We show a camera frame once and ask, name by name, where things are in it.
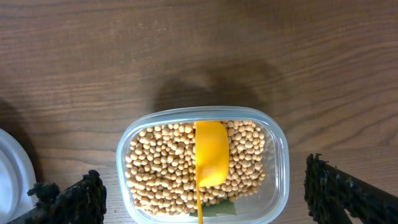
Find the yellow spatula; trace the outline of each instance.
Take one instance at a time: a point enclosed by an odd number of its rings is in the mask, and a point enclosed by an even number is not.
[[[229,171],[228,135],[221,123],[216,121],[197,122],[196,170],[198,222],[203,224],[199,187],[222,184]]]

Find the plastic container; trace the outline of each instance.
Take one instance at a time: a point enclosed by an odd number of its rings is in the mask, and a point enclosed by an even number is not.
[[[129,214],[138,223],[197,223],[198,219],[187,215],[160,217],[146,214],[134,208],[134,199],[126,185],[126,154],[130,142],[144,128],[170,123],[220,120],[251,120],[266,128],[272,137],[269,148],[264,150],[263,168],[266,172],[259,192],[239,198],[235,202],[236,215],[204,217],[204,223],[269,223],[284,209],[289,196],[289,152],[281,128],[268,115],[251,108],[235,106],[204,106],[161,111],[144,116],[132,123],[124,132],[116,151],[116,166],[123,202]]]

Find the container rim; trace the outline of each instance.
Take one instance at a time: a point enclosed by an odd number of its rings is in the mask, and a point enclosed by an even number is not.
[[[257,219],[250,219],[248,221],[239,221],[239,223],[268,223],[273,221],[283,211],[287,199],[289,197],[289,185],[290,185],[290,169],[289,169],[289,149],[287,145],[286,137],[279,127],[279,125],[265,113],[255,110],[253,108],[245,108],[240,106],[199,106],[190,108],[177,108],[172,110],[160,111],[152,114],[145,115],[135,122],[133,122],[123,133],[122,138],[118,143],[116,150],[116,167],[118,170],[119,186],[122,193],[123,203],[129,212],[130,216],[138,223],[159,223],[152,220],[148,220],[143,217],[129,202],[130,195],[128,189],[124,186],[125,176],[123,167],[123,149],[126,144],[129,144],[132,136],[137,134],[140,130],[153,126],[160,126],[169,123],[185,123],[194,121],[211,121],[211,120],[226,120],[226,119],[238,119],[238,120],[251,120],[257,123],[261,123],[264,127],[271,130],[273,135],[275,147],[278,144],[280,151],[278,152],[280,166],[280,177],[282,180],[280,183],[275,183],[277,188],[280,189],[279,198],[276,204],[271,208],[269,213],[259,217]],[[220,220],[222,217],[217,217],[217,223],[232,223],[231,221],[223,222]]]

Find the wooden table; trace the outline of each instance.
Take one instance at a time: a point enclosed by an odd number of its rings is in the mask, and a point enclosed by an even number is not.
[[[38,181],[89,169],[122,203],[116,145],[137,118],[238,105],[289,142],[290,197],[273,223],[313,223],[305,158],[398,195],[397,1],[0,0],[0,128]]]

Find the white lid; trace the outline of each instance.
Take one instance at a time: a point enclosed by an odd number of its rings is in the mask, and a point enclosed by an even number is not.
[[[0,129],[0,224],[34,208],[27,191],[36,183],[32,163],[22,146]]]

